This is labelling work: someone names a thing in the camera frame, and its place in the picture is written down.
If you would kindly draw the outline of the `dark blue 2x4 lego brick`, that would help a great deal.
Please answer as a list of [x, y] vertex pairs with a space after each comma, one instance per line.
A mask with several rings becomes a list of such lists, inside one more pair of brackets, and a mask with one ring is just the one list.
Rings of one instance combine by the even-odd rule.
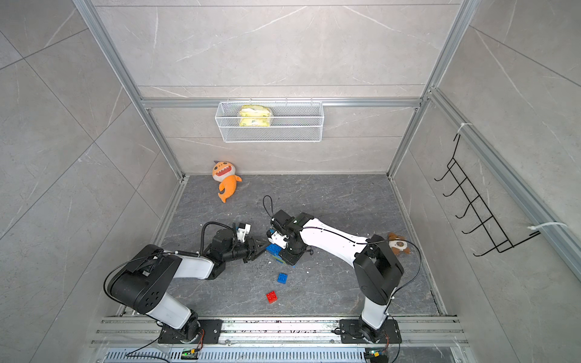
[[266, 252], [268, 252], [270, 255], [272, 255], [276, 261], [278, 261], [279, 263], [283, 263], [284, 261], [282, 260], [282, 258], [280, 257], [280, 252], [281, 252], [282, 248], [280, 246], [278, 246], [277, 244], [270, 244], [269, 246], [266, 247]]

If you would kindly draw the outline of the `blue 2x2 lego brick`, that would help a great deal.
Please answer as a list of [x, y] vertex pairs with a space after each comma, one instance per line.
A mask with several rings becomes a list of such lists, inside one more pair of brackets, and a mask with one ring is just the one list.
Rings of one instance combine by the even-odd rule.
[[278, 283], [280, 284], [286, 284], [287, 283], [287, 274], [285, 273], [280, 273], [278, 275], [278, 279], [277, 279]]

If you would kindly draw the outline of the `red 2x2 lego brick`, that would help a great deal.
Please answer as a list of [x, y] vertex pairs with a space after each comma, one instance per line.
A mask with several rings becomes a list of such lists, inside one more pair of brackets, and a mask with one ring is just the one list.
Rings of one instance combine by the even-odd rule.
[[267, 293], [267, 294], [266, 294], [266, 298], [267, 298], [267, 300], [268, 300], [268, 302], [269, 302], [270, 304], [272, 304], [272, 303], [274, 303], [275, 301], [277, 301], [277, 300], [278, 300], [278, 297], [277, 297], [277, 295], [276, 295], [276, 293], [275, 293], [275, 291], [274, 291], [274, 290], [273, 290], [273, 291], [271, 291], [271, 292], [269, 292], [269, 293]]

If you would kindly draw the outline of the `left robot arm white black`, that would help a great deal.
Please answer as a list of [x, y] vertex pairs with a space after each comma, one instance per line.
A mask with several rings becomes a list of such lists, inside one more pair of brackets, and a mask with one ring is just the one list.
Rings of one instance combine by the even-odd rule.
[[196, 253], [148, 244], [107, 275], [103, 290], [113, 301], [154, 319], [162, 328], [160, 343], [201, 342], [204, 331], [198, 314], [171, 296], [168, 288], [178, 278], [213, 280], [231, 261], [254, 261], [270, 243], [251, 237], [250, 230], [244, 223], [208, 222]]

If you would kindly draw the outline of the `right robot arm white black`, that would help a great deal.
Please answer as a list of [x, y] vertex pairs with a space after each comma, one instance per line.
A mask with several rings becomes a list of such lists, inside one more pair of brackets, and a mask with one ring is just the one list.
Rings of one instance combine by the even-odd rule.
[[307, 213], [293, 217], [280, 210], [270, 220], [269, 240], [280, 246], [281, 259], [296, 265], [309, 247], [319, 248], [351, 266], [365, 296], [356, 339], [379, 343], [386, 337], [388, 306], [404, 275], [404, 267], [389, 241], [373, 235], [360, 237], [325, 225]]

